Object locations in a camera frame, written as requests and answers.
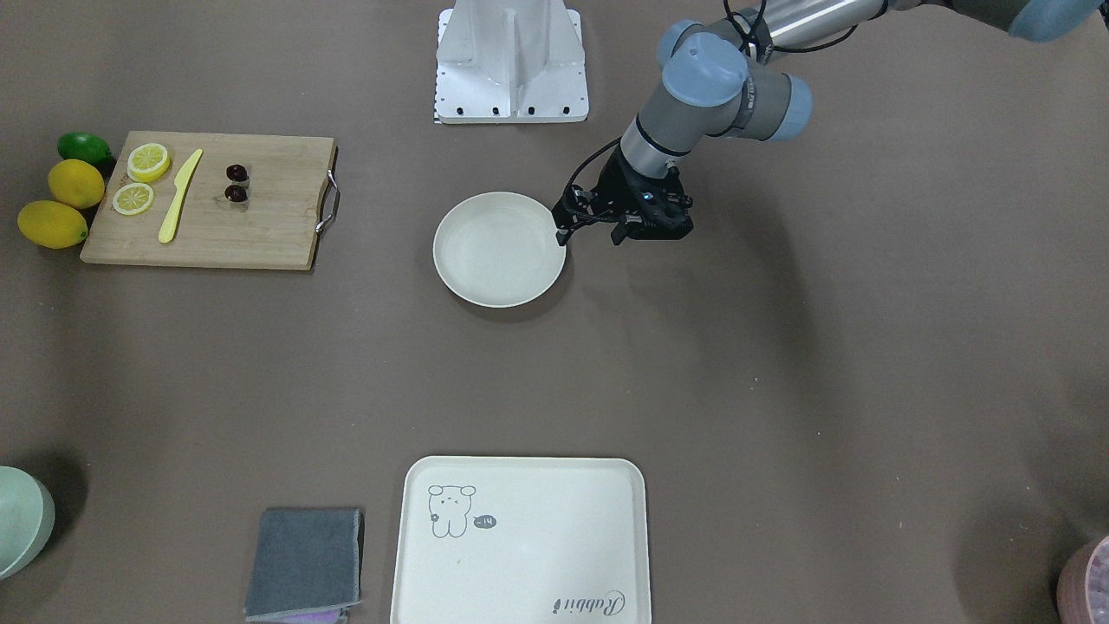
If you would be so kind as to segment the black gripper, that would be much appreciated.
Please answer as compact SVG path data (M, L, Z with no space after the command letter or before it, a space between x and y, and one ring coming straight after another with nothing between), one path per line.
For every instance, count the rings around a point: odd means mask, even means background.
M680 170L669 166L662 178L638 173L622 147L607 158L593 188L593 206L613 222L613 244L632 241L680 241L693 231L693 201L684 192Z

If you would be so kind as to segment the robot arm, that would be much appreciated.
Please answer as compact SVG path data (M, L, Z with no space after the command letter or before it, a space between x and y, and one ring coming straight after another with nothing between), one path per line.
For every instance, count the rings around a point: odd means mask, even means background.
M1097 1L769 1L750 122L627 154L684 153L696 229L625 238L637 262L882 263L1106 254L1106 25Z

